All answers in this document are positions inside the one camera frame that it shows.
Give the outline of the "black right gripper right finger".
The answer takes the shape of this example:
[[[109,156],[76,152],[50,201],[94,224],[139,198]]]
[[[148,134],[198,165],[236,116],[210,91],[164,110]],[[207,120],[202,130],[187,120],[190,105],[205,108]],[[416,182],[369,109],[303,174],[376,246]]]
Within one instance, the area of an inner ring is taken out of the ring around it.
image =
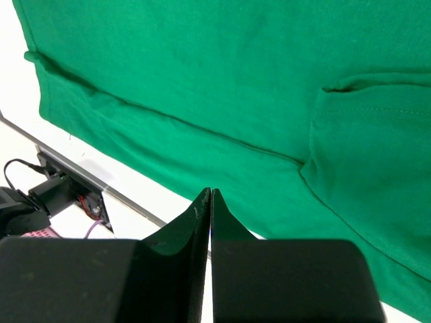
[[[360,249],[340,239],[260,240],[211,196],[215,322],[384,322]]]

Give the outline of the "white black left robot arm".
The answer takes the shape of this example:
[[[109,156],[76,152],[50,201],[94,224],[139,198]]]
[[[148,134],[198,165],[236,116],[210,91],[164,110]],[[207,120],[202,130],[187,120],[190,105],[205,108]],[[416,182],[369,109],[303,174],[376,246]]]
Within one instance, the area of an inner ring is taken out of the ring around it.
[[[50,218],[70,207],[77,193],[61,177],[50,178],[24,194],[20,190],[1,188],[1,237],[22,236],[46,229]]]

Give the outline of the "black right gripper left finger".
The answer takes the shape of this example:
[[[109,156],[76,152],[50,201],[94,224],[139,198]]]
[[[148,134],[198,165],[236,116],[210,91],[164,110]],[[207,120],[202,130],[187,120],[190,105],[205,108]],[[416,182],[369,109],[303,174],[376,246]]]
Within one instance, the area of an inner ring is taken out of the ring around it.
[[[199,322],[211,191],[143,240],[5,238],[2,322]]]

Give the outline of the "green garment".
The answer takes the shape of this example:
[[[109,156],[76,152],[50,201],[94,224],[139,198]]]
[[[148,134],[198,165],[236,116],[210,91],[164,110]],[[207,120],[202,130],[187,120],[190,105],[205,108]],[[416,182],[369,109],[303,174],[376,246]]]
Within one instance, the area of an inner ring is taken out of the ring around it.
[[[429,1],[15,1],[40,115],[430,321]]]

